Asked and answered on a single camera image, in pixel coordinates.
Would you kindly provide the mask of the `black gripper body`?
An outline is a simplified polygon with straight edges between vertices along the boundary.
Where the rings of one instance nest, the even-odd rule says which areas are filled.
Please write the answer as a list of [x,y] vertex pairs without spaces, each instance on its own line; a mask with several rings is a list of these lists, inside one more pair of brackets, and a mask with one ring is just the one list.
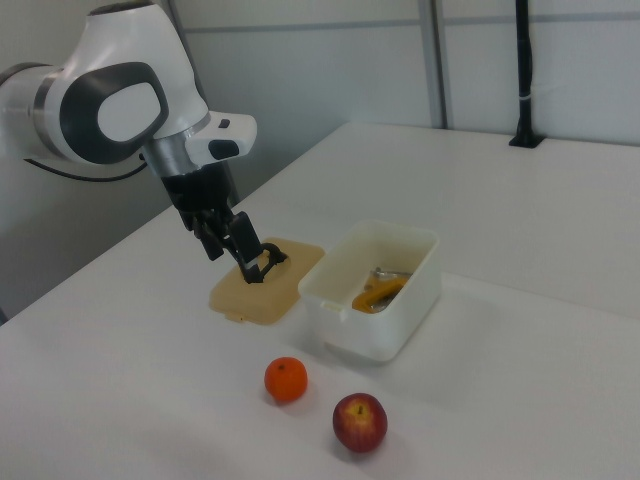
[[222,162],[188,174],[162,177],[161,181],[188,231],[196,218],[213,218],[227,225],[234,217],[229,206],[232,185]]

